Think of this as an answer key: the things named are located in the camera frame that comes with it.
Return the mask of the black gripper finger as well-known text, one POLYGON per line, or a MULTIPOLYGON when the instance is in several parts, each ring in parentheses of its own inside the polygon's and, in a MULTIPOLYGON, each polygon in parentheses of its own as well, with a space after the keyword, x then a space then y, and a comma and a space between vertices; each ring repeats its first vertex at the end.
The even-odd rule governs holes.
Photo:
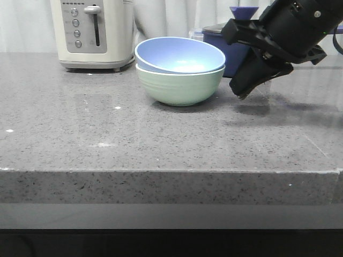
POLYGON ((288 75, 292 71, 293 66, 290 63, 277 63, 277 66, 270 66, 265 62, 246 63, 237 74, 237 95, 240 99, 245 99, 260 84, 288 75))
POLYGON ((260 53, 250 50, 229 85, 236 96, 247 96, 255 87, 269 80, 273 67, 260 53))

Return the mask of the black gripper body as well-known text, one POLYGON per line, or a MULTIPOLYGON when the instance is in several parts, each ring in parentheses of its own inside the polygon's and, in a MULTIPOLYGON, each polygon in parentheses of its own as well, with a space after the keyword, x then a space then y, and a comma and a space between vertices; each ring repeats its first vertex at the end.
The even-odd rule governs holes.
MULTIPOLYGON (((310 56, 314 65, 321 62, 326 52, 318 45, 323 33, 315 27, 314 15, 302 7, 284 7, 280 11, 268 10, 260 16, 259 22, 264 26, 267 34, 281 49, 295 56, 310 56)), ((222 30, 222 35, 228 44, 242 40, 243 36, 229 35, 222 30)))

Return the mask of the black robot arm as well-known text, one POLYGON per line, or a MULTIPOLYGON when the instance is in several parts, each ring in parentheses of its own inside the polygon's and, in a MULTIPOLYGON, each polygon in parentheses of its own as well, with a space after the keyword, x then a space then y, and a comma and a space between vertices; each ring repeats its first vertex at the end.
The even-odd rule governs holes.
POLYGON ((229 83, 246 98, 258 85, 288 75, 293 64, 318 64, 326 57, 318 45, 342 22, 342 1, 274 1, 257 20, 229 19, 221 34, 227 44, 249 46, 229 83))

